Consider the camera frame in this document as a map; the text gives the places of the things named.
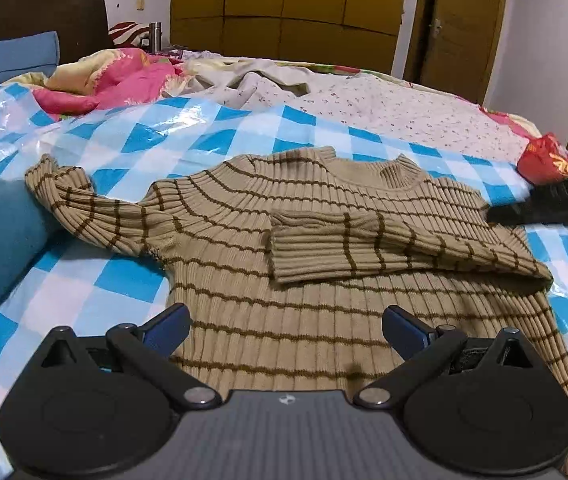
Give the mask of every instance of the pink blanket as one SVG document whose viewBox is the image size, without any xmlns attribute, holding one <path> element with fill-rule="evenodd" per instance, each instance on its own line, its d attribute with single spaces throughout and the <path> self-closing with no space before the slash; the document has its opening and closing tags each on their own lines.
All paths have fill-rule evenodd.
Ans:
<svg viewBox="0 0 568 480">
<path fill-rule="evenodd" d="M 60 65 L 51 77 L 31 72 L 9 82 L 30 86 L 38 104 L 51 115 L 81 115 L 156 101 L 189 78 L 176 60 L 138 48 L 114 48 Z"/>
</svg>

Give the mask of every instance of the wooden wardrobe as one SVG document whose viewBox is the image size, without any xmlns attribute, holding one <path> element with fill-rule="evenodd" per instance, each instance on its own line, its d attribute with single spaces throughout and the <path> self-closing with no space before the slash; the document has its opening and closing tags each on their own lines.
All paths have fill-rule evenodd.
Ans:
<svg viewBox="0 0 568 480">
<path fill-rule="evenodd" d="M 171 0 L 171 42 L 390 73 L 403 0 Z"/>
</svg>

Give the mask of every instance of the ribbed knit fabric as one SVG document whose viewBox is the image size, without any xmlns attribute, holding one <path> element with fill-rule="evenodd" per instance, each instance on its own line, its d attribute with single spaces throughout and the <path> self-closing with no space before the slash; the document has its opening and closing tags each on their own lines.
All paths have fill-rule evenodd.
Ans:
<svg viewBox="0 0 568 480">
<path fill-rule="evenodd" d="M 545 293 L 552 276 L 523 230 L 488 225 L 478 192 L 404 156 L 242 155 L 159 180 L 137 204 L 96 195 L 81 168 L 48 155 L 26 183 L 82 240 L 160 262 L 168 304 L 187 304 L 193 318 L 174 358 L 222 394 L 352 394 L 402 362 L 382 336 L 389 304 L 472 336 L 521 328 L 568 394 L 568 352 Z"/>
</svg>

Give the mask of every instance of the orange item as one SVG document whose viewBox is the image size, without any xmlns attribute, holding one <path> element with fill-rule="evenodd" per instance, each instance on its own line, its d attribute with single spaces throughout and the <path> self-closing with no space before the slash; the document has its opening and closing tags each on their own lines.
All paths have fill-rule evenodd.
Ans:
<svg viewBox="0 0 568 480">
<path fill-rule="evenodd" d="M 533 139 L 519 158 L 517 171 L 535 185 L 568 178 L 568 150 L 554 134 Z"/>
</svg>

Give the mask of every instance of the white logo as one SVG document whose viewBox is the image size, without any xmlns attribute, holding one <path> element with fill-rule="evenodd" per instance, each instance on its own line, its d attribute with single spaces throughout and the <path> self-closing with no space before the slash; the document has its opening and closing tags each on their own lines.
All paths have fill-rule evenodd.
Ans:
<svg viewBox="0 0 568 480">
<path fill-rule="evenodd" d="M 292 396 L 291 394 L 286 394 L 279 397 L 279 402 L 285 404 L 286 406 L 292 404 L 293 402 L 295 402 L 295 400 L 295 396 Z"/>
</svg>

